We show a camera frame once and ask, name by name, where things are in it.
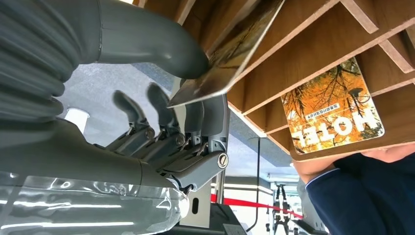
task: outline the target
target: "person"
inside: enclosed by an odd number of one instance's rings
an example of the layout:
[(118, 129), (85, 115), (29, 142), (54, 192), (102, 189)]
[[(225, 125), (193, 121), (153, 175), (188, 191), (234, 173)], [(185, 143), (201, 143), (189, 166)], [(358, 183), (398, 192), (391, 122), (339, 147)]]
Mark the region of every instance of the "person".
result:
[(415, 144), (294, 167), (330, 234), (415, 234)]

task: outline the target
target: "book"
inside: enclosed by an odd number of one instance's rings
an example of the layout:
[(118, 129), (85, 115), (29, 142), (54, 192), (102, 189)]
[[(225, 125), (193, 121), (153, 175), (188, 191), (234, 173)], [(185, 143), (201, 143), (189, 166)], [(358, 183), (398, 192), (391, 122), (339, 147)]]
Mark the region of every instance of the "book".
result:
[(202, 101), (228, 92), (245, 69), (285, 0), (275, 0), (256, 22), (218, 48), (210, 57), (211, 68), (198, 79), (186, 80), (171, 98), (169, 108)]
[(281, 100), (298, 154), (385, 133), (355, 58), (298, 86)]

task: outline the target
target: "person's arm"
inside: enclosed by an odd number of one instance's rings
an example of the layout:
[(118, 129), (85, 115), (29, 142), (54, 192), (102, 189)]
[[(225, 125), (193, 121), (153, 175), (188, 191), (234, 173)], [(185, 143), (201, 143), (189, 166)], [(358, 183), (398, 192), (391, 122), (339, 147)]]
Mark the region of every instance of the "person's arm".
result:
[(384, 223), (359, 180), (334, 168), (312, 179), (306, 189), (333, 235), (386, 235)]
[(360, 154), (294, 162), (312, 204), (333, 235), (385, 235), (386, 229), (360, 181), (349, 169), (361, 166)]
[(397, 162), (415, 152), (415, 143), (403, 146), (396, 146), (388, 149), (377, 149), (367, 152), (362, 152), (363, 155), (370, 158), (375, 158), (386, 163)]

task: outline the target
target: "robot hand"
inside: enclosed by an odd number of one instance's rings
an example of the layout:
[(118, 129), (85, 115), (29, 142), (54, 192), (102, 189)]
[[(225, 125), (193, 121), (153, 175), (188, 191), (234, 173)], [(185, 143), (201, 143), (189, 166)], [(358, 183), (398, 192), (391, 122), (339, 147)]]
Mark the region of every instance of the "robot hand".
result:
[(154, 136), (139, 105), (116, 91), (113, 101), (128, 116), (130, 129), (107, 149), (147, 162), (185, 193), (197, 191), (228, 165), (226, 96), (187, 105), (184, 134), (174, 110), (167, 109), (169, 99), (163, 90), (151, 84), (147, 97), (159, 114), (159, 135)]

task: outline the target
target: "wooden cubby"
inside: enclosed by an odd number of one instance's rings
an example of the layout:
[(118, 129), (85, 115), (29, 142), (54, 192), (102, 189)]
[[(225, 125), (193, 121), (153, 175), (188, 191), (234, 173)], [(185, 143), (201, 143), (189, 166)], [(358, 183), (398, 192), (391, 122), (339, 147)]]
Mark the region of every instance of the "wooden cubby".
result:
[[(134, 0), (182, 24), (209, 56), (274, 0)], [(295, 160), (415, 142), (415, 1), (286, 0), (229, 105)], [(298, 155), (280, 97), (355, 57), (385, 127), (368, 141)]]

